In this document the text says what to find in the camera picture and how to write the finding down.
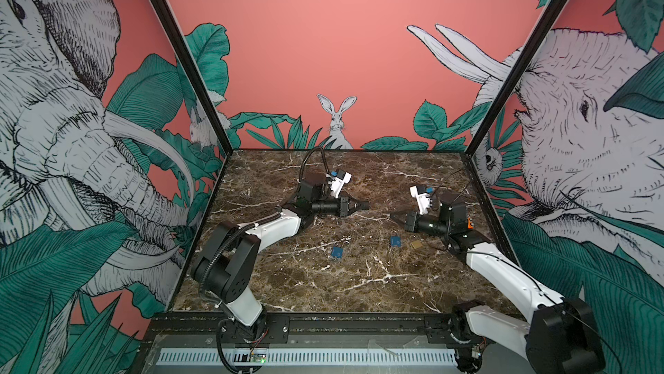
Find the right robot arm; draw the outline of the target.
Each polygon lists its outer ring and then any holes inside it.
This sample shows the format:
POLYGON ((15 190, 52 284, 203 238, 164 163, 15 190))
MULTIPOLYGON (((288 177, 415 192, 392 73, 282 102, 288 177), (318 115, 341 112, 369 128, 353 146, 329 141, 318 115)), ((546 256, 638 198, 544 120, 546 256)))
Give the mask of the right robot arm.
POLYGON ((458 343, 458 370, 478 372, 490 341, 527 360, 537 373, 598 373, 606 367, 603 339, 586 302, 566 298, 507 258, 475 229, 459 197, 437 195, 425 185, 412 187, 411 196, 418 208, 392 212, 390 220, 408 232, 440 238, 447 252, 489 281, 522 315, 517 319, 482 301, 454 306, 444 330, 458 343))

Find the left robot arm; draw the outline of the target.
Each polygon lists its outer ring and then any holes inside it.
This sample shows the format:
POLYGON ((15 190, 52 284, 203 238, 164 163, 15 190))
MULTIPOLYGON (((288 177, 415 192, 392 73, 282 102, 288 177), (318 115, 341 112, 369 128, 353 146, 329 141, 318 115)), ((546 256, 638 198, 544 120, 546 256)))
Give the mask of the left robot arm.
POLYGON ((201 300, 243 327, 262 326, 265 309, 248 287, 258 254, 304 232, 319 216, 346 218, 367 210, 367 201, 344 192, 351 180, 352 175, 343 170, 307 174, 275 213, 250 223, 218 225, 190 270, 201 300))

